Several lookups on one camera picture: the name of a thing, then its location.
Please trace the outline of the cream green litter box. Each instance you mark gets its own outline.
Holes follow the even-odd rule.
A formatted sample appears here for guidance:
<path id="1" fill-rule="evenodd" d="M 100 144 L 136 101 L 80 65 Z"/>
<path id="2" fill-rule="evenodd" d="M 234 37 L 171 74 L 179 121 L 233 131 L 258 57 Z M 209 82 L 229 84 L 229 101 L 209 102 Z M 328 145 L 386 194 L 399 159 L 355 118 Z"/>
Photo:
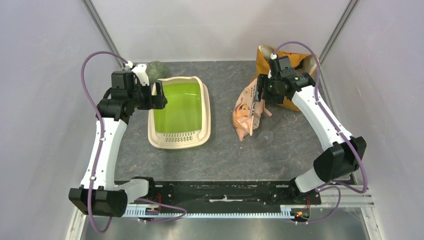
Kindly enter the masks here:
<path id="1" fill-rule="evenodd" d="M 211 105 L 207 86 L 197 76 L 160 80 L 167 104 L 148 113 L 148 140 L 159 149 L 199 147 L 211 135 Z"/>

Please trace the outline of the pink cat litter bag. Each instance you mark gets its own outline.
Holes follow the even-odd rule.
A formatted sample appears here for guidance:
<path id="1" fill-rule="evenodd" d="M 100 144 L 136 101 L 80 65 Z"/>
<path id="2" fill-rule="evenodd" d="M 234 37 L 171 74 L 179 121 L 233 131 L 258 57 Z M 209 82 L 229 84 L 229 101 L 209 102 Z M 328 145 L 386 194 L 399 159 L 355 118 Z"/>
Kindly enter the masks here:
<path id="1" fill-rule="evenodd" d="M 266 108 L 264 100 L 256 101 L 257 83 L 258 79 L 255 78 L 244 88 L 232 113 L 232 123 L 241 142 L 245 136 L 252 136 L 253 131 L 259 127 L 262 113 L 272 116 L 272 113 Z"/>

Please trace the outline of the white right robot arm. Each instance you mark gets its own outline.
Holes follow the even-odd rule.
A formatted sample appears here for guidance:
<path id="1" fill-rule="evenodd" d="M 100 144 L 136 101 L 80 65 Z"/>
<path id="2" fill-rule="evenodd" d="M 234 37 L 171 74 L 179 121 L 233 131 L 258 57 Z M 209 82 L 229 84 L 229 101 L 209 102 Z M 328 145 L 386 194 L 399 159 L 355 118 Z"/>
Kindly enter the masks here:
<path id="1" fill-rule="evenodd" d="M 362 169 L 367 144 L 363 137 L 354 137 L 343 127 L 322 100 L 310 74 L 296 72 L 288 56 L 273 53 L 268 65 L 269 72 L 257 77 L 254 100 L 272 104 L 292 101 L 312 126 L 323 149 L 310 170 L 290 181 L 289 200 L 300 205 L 309 198 L 309 192 Z"/>

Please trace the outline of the clear plastic scoop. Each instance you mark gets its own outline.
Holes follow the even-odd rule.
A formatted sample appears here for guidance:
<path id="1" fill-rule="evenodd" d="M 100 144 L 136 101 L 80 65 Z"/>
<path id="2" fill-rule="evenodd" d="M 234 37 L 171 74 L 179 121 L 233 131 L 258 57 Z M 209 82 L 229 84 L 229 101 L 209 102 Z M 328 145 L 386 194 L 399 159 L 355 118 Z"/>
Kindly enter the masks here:
<path id="1" fill-rule="evenodd" d="M 256 140 L 263 145 L 270 144 L 274 140 L 274 127 L 274 120 L 271 117 L 262 119 Z"/>

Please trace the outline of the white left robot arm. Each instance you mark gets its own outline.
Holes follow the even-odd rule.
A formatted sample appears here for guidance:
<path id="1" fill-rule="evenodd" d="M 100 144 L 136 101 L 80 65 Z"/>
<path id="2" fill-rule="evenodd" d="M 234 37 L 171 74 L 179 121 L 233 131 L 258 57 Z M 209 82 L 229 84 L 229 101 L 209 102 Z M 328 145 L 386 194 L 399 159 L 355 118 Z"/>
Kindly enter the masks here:
<path id="1" fill-rule="evenodd" d="M 87 170 L 68 199 L 85 215 L 124 215 L 129 203 L 140 199 L 152 204 L 157 198 L 151 177 L 133 177 L 115 185 L 115 167 L 123 135 L 135 110 L 161 110 L 167 104 L 160 80 L 146 83 L 142 73 L 114 71 L 111 87 L 96 105 L 96 135 Z"/>

